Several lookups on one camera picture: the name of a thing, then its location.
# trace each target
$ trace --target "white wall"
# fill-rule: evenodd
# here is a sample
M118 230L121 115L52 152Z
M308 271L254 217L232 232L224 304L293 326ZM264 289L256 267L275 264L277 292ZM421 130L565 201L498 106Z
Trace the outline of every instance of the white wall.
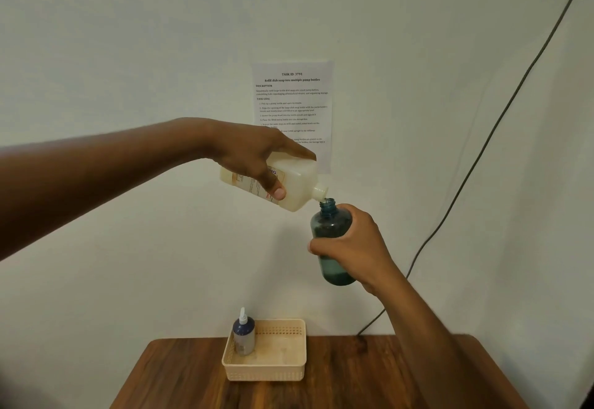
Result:
M0 144L249 123L251 62L332 59L326 181L405 269L564 2L0 0ZM588 0L575 7L412 277L543 407L569 407L594 376L593 27ZM0 264L0 403L105 407L150 340L226 335L241 305L311 334L353 334L381 309L321 278L305 251L315 204L289 214L216 175L180 167Z

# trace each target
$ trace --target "fingernail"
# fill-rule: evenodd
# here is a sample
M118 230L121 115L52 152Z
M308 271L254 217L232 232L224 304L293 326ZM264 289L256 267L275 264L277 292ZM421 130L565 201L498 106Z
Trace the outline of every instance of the fingernail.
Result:
M283 199L286 195L287 195L287 192L282 187L279 187L278 189L276 189L274 191L274 193L272 194L272 196L274 196L274 199L278 199L278 200Z

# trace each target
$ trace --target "forearm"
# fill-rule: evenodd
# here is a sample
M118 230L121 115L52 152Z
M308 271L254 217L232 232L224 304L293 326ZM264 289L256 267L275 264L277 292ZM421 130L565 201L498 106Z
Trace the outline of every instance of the forearm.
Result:
M420 391L431 408L508 408L426 302L395 271L377 285Z
M0 260L168 169L205 155L207 120L0 148Z

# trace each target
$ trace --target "black cable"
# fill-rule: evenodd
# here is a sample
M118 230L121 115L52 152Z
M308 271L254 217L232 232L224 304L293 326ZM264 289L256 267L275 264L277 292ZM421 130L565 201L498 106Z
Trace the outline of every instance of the black cable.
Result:
M497 121L495 122L493 128L491 129L491 132L489 133L489 136L486 138L486 141L483 144L483 147L480 149L479 155L476 157L474 163L471 166L471 169L468 170L468 173L466 173L466 177L464 178L464 181L462 181L462 184L458 188L458 191L456 192L456 195L454 196L454 199L451 201L450 206L448 207L447 211L445 212L446 214L441 219L440 224L437 225L437 228L435 228L433 230L433 232L431 233L431 235L429 237L427 237L427 240L425 240L423 242L423 244L420 246L419 251L416 252L415 257L413 258L413 260L411 262L411 266L409 267L409 270L406 272L406 279L408 279L409 276L411 275L412 268L415 266L415 262L416 262L417 258L419 257L420 252L423 251L423 248L425 248L425 245L427 245L427 243L429 243L429 240L433 239L433 236L437 233L437 231L440 230L440 228L444 224L444 221L446 220L447 216L450 214L450 211L454 207L454 204L456 203L456 200L458 200L458 197L460 196L460 193L461 193L462 189L464 188L464 185L466 184L466 181L468 181L468 178L470 178L472 172L474 171L476 165L478 164L480 158L482 157L482 154L485 152L486 146L491 141L491 137L493 137L493 133L495 132L495 129L497 129L497 127L499 126L499 123L503 119L503 116L507 113L507 110L510 108L511 104L516 99L516 95L518 94L518 92L522 88L522 85L524 85L524 81L526 80L526 78L528 77L528 75L530 74L530 72L532 71L532 68L538 62L538 60L542 56L542 53L545 51L546 47L549 45L551 39L555 35L555 32L557 31L557 28L561 24L561 21L563 20L563 17L565 17L565 14L566 14L567 10L569 9L569 6L571 6L571 3L572 2L573 2L573 0L568 0L567 1L567 4L565 4L565 7L563 8L563 11L561 12L561 15L559 16L559 19L557 19L557 22L555 23L555 26L553 27L553 30L551 31L551 33L549 34L549 36L546 38L546 42L544 43L544 45L542 45L542 48L540 48L540 51L538 52L538 54L536 55L536 57L534 58L534 60L530 64L530 67L528 67L528 69L526 70L526 73L524 73L524 76L522 76L522 79L520 80L520 83L516 87L516 91L513 93L513 95L511 96L510 100L507 102L507 105L506 105L505 109L503 110L503 112L501 112L501 115L499 115L499 118L497 119ZM357 335L363 334L363 332L367 328L369 328L384 312L385 312L385 308L382 309L381 312L371 322L367 323L363 327L363 329L360 330L357 333Z

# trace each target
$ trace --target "beige basket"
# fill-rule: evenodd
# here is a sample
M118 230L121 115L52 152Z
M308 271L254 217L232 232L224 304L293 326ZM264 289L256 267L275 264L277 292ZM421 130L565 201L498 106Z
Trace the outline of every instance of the beige basket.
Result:
M305 321L256 320L256 346L247 356L235 352L233 330L221 360L230 381L301 381L305 373Z

